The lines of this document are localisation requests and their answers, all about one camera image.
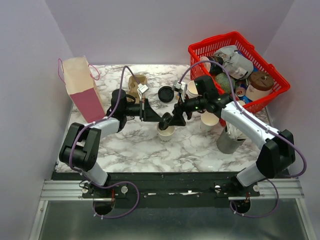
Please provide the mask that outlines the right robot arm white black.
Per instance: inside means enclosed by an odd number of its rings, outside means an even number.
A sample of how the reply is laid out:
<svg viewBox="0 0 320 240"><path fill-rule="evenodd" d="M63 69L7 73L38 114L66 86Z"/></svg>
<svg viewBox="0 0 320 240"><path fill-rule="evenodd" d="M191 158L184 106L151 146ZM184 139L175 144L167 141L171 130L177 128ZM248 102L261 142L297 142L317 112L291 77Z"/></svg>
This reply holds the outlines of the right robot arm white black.
<svg viewBox="0 0 320 240"><path fill-rule="evenodd" d="M197 77L194 84L199 95L179 100L174 105L173 115L164 121L164 125L185 126L184 114L191 118L193 112L206 110L251 139L260 153L255 163L232 177L229 185L234 195L243 195L255 182L273 179L295 162L294 138L290 131L278 131L246 111L229 94L219 94L209 75Z"/></svg>

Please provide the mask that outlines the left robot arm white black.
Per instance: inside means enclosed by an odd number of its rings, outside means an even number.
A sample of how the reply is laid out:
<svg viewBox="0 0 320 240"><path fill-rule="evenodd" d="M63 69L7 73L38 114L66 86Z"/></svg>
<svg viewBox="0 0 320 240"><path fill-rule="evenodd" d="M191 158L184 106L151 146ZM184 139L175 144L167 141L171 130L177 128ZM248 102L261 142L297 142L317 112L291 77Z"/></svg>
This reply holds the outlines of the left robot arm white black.
<svg viewBox="0 0 320 240"><path fill-rule="evenodd" d="M127 123L127 117L139 117L143 122L159 123L166 128L171 115L165 113L159 116L147 98L136 103L133 96L116 89L112 92L111 106L106 116L88 124L72 123L59 152L59 161L91 181L93 191L101 198L110 194L111 185L108 183L108 173L97 162L100 141L120 132Z"/></svg>

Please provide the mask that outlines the black coffee cup lid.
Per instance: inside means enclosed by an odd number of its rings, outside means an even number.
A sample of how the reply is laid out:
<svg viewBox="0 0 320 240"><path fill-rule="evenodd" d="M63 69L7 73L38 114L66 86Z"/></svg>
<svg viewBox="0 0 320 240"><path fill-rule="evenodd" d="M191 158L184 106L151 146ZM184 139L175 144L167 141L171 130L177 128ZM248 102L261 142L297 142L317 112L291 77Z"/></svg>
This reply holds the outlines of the black coffee cup lid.
<svg viewBox="0 0 320 240"><path fill-rule="evenodd" d="M158 128L161 131L166 130L169 127L169 123L172 119L172 115L169 112L166 112L162 117L161 121L158 123Z"/></svg>

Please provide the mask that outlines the white paper cup stack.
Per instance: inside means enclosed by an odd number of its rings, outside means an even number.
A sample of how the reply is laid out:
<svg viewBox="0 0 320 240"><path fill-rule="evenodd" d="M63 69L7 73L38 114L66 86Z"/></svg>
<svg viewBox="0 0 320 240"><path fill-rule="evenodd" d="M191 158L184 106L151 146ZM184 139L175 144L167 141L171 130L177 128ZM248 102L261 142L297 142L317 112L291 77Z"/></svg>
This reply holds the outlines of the white paper cup stack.
<svg viewBox="0 0 320 240"><path fill-rule="evenodd" d="M186 95L188 96L189 99L192 98L196 98L198 96L201 96L198 93L198 90L196 88L196 84L193 80L191 80L188 84L187 84L187 89L186 89Z"/></svg>

